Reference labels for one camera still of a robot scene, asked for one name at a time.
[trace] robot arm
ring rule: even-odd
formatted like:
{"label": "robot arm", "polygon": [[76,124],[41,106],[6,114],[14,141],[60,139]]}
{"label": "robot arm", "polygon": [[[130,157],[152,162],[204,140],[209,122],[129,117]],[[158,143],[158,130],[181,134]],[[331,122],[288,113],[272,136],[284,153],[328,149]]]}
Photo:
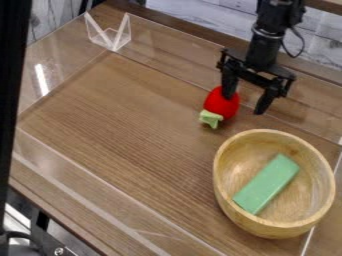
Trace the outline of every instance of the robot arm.
{"label": "robot arm", "polygon": [[[285,97],[295,75],[276,64],[276,56],[287,29],[301,22],[304,0],[259,0],[257,19],[252,26],[252,39],[243,55],[223,49],[217,68],[221,71],[221,95],[229,100],[239,78],[264,89],[255,114],[263,114],[277,97]],[[264,72],[272,79],[261,77]]]}

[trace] green sponge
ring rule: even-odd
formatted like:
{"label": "green sponge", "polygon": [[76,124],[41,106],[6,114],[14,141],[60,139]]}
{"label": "green sponge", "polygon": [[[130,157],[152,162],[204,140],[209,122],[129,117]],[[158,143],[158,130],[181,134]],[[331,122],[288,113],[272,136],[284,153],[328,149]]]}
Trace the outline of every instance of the green sponge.
{"label": "green sponge", "polygon": [[233,202],[256,215],[283,190],[299,171],[297,164],[277,154],[259,171],[241,190],[233,195]]}

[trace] bowl rim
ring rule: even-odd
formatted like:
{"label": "bowl rim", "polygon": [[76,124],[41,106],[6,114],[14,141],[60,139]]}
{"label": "bowl rim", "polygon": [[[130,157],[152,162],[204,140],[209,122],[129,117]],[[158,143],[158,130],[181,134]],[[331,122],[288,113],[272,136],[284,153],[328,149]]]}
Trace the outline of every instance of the bowl rim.
{"label": "bowl rim", "polygon": [[[283,221],[272,221],[272,220],[267,220],[263,219],[255,215],[252,215],[251,213],[248,213],[247,211],[244,211],[232,201],[231,197],[225,197],[225,195],[221,193],[223,189],[219,186],[219,183],[216,182],[219,180],[219,176],[216,174],[217,172],[217,162],[221,156],[223,151],[225,150],[227,146],[237,139],[241,138],[243,136],[247,136],[249,134],[256,134],[256,133],[273,133],[285,137],[289,137],[291,139],[296,140],[299,143],[301,143],[304,146],[307,146],[307,148],[312,151],[312,153],[317,156],[319,160],[321,161],[323,165],[325,166],[324,170],[327,173],[327,177],[328,177],[328,183],[329,183],[329,193],[328,193],[328,197],[327,200],[323,204],[323,206],[319,208],[319,210],[305,219],[303,220],[297,220],[293,222],[283,222]],[[333,202],[333,198],[335,198],[335,178],[333,178],[333,172],[332,169],[329,167],[329,164],[325,160],[325,158],[323,157],[321,153],[317,151],[317,149],[307,142],[304,141],[301,138],[299,138],[297,136],[283,132],[283,131],[277,131],[277,130],[272,130],[272,129],[252,129],[252,130],[247,130],[243,131],[237,134],[235,134],[232,137],[229,137],[223,144],[219,147],[219,150],[216,151],[215,154],[215,158],[213,158],[213,186],[216,184],[216,190],[221,196],[221,198],[224,198],[224,201],[228,203],[228,205],[233,208],[233,210],[243,215],[247,219],[252,220],[253,222],[268,226],[268,227],[276,227],[276,228],[296,228],[296,227],[301,227],[305,225],[309,225],[315,222],[319,221],[319,219],[324,216],[324,214],[327,213],[332,202]]]}

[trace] wooden bowl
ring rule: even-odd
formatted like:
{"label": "wooden bowl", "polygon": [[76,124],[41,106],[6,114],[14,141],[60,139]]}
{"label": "wooden bowl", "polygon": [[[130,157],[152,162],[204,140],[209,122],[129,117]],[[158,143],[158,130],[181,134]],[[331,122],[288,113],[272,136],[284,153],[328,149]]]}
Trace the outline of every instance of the wooden bowl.
{"label": "wooden bowl", "polygon": [[[257,216],[232,201],[277,153],[292,159],[299,173]],[[335,180],[317,150],[291,134],[275,130],[249,130],[220,146],[213,160],[213,188],[221,210],[232,222],[256,236],[281,239],[307,232],[331,207]]]}

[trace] small green block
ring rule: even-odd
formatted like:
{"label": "small green block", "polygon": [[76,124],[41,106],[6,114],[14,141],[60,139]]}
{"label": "small green block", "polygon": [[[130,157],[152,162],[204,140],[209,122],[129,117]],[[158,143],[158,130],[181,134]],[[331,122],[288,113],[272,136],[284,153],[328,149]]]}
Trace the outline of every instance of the small green block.
{"label": "small green block", "polygon": [[219,121],[223,121],[223,116],[207,110],[201,110],[199,114],[199,121],[208,124],[212,129],[216,129]]}
{"label": "small green block", "polygon": [[233,195],[233,202],[241,209],[256,215],[283,190],[297,171],[297,164],[284,155],[277,154],[241,190]]}

